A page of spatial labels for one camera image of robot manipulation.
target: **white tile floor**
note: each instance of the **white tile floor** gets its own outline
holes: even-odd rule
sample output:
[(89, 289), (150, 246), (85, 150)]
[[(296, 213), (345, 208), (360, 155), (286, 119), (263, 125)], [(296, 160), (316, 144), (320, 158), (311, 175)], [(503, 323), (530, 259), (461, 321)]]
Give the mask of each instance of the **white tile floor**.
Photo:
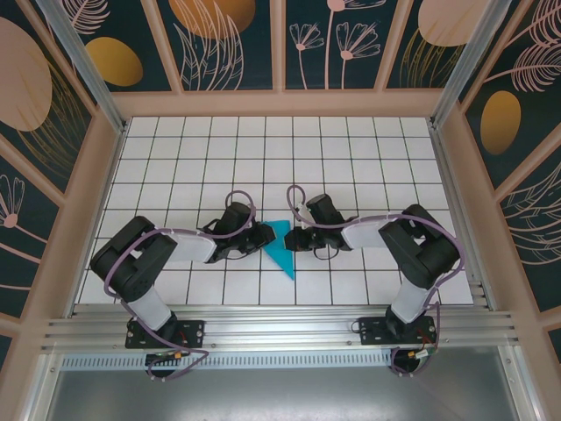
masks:
[[(293, 182), (309, 198), (330, 194), (346, 218), (420, 203), (454, 232), (423, 118), (134, 118), (94, 252), (135, 215), (158, 226), (206, 225), (222, 216), (232, 189), (251, 194), (258, 219), (294, 223), (285, 199)], [(292, 281), (264, 253), (170, 263), (156, 289), (169, 304), (389, 304), (401, 283), (387, 249), (329, 261), (298, 253), (295, 269)], [(472, 304), (465, 273), (442, 287), (440, 299)], [(88, 271), (76, 302), (111, 300)]]

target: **blue triangle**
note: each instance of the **blue triangle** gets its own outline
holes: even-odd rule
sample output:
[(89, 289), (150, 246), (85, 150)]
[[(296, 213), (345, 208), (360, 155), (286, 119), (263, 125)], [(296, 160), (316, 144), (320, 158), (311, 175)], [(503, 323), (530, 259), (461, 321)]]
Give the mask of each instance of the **blue triangle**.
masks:
[(295, 278), (295, 262), (294, 255), (290, 250), (284, 247), (284, 236), (290, 232), (290, 221), (267, 221), (264, 224), (269, 225), (274, 230), (276, 239), (267, 244), (263, 249), (274, 262), (279, 265), (279, 268), (285, 271), (290, 276), (290, 279)]

